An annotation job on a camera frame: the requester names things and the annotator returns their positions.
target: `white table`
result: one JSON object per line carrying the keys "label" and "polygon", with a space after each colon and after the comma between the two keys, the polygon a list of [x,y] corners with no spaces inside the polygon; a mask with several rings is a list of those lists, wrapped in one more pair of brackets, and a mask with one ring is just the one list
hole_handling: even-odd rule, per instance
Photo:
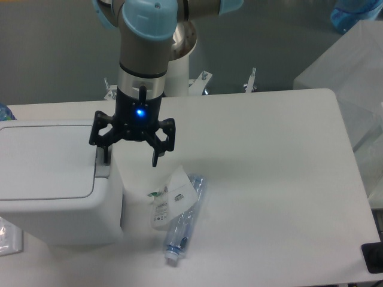
{"label": "white table", "polygon": [[[114,102],[11,106],[16,117],[113,114]],[[151,167],[146,143],[119,142],[127,213],[123,243],[53,247],[26,234],[0,258],[1,286],[308,286],[383,279],[360,246],[377,242],[334,94],[287,91],[164,99],[176,149]],[[209,179],[187,258],[165,265],[146,194],[179,165]]]}

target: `container lid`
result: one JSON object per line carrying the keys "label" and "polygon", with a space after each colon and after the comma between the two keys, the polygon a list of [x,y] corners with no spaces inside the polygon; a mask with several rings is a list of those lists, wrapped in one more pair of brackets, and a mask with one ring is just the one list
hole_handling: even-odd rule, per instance
{"label": "container lid", "polygon": [[92,127],[24,124],[0,126],[0,200],[89,196],[96,158],[88,143]]}

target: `transparent plastic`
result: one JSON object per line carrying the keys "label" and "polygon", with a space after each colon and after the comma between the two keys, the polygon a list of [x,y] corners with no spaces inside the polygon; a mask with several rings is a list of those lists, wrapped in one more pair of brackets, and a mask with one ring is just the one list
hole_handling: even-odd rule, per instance
{"label": "transparent plastic", "polygon": [[206,179],[203,176],[188,175],[188,177],[197,192],[198,201],[171,221],[164,242],[165,258],[170,265],[176,265],[178,259],[184,257],[206,192]]}
{"label": "transparent plastic", "polygon": [[16,120],[11,110],[7,106],[0,103],[0,121],[11,121],[11,120]]}
{"label": "transparent plastic", "polygon": [[345,34],[359,20],[375,20],[383,8],[383,0],[338,0],[331,13],[335,29]]}

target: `light blue joint cover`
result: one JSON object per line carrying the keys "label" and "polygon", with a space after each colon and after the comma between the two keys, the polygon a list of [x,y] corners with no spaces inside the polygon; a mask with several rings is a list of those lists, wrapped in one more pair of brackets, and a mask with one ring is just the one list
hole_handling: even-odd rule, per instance
{"label": "light blue joint cover", "polygon": [[151,41],[173,37],[177,27],[177,0],[125,0],[122,15],[137,35]]}
{"label": "light blue joint cover", "polygon": [[103,12],[101,11],[98,1],[92,0],[92,3],[97,13],[98,19],[101,21],[101,24],[104,26],[104,28],[110,29],[110,30],[114,29],[115,27],[112,25],[112,23],[109,22],[109,20],[105,17]]}
{"label": "light blue joint cover", "polygon": [[220,15],[238,10],[244,4],[244,0],[221,0]]}

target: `paper label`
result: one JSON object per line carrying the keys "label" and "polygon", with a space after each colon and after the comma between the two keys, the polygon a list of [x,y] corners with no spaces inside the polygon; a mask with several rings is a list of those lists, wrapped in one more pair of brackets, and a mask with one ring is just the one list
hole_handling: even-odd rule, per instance
{"label": "paper label", "polygon": [[151,226],[157,230],[167,230],[170,221],[190,209],[198,200],[198,195],[180,166],[157,191],[151,212]]}

